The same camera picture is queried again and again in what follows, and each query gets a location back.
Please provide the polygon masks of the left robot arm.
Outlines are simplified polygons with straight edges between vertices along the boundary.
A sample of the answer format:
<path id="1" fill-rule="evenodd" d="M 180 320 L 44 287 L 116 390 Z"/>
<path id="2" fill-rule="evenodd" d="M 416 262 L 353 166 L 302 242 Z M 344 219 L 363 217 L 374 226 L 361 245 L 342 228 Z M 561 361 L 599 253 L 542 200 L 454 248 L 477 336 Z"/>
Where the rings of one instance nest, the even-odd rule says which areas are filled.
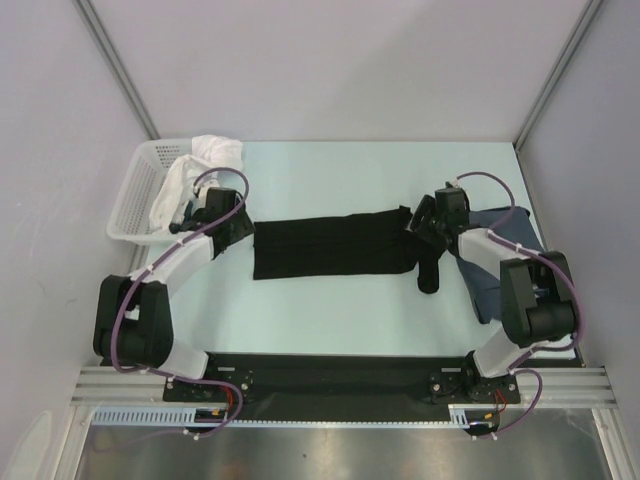
<path id="1" fill-rule="evenodd" d="M 208 354 L 174 335 L 170 299 L 202 267 L 255 231 L 240 194 L 228 188 L 207 190 L 205 206 L 186 222 L 186 232 L 206 232 L 177 243 L 150 267 L 127 276 L 110 275 L 100 286 L 93 350 L 121 368 L 155 369 L 186 378 L 197 398 L 214 397 L 220 374 L 207 366 Z"/>

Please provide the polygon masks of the black tank top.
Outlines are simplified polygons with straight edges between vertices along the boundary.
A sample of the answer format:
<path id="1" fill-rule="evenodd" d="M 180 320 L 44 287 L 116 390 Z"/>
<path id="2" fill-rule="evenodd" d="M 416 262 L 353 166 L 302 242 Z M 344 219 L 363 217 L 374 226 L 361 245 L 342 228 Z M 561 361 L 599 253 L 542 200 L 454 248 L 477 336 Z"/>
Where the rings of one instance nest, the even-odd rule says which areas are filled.
<path id="1" fill-rule="evenodd" d="M 425 294 L 439 290 L 443 254 L 407 229 L 405 206 L 342 217 L 258 222 L 255 280 L 347 275 L 398 275 L 418 271 Z"/>

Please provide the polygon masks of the blue tank top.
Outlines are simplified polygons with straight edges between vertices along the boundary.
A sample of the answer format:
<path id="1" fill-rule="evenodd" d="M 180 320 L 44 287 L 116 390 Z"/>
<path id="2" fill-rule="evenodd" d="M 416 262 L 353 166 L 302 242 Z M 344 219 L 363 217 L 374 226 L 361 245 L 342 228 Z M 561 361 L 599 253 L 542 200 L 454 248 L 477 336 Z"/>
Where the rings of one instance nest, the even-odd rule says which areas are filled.
<path id="1" fill-rule="evenodd" d="M 507 207 L 481 211 L 471 211 L 469 220 L 482 228 L 489 228 L 507 213 Z M 513 215 L 495 229 L 495 232 L 513 243 L 521 243 L 525 248 L 541 251 L 539 241 L 530 221 L 530 211 L 516 206 Z M 469 297 L 480 324 L 501 320 L 501 295 L 499 280 L 476 264 L 457 259 L 459 272 L 465 282 Z"/>

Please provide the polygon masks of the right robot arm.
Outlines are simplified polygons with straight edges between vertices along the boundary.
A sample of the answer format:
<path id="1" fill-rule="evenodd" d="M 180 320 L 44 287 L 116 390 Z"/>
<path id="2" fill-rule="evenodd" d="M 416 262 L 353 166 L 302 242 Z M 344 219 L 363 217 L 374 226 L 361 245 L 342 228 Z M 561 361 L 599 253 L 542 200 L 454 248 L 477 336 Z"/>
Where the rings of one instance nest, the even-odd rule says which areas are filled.
<path id="1" fill-rule="evenodd" d="M 461 376 L 469 399 L 486 400 L 497 389 L 496 377 L 532 354 L 575 346 L 581 311 L 567 259 L 542 250 L 526 210 L 510 204 L 474 212 L 466 192 L 447 185 L 422 198 L 408 229 L 456 258 L 477 315 L 500 323 Z"/>

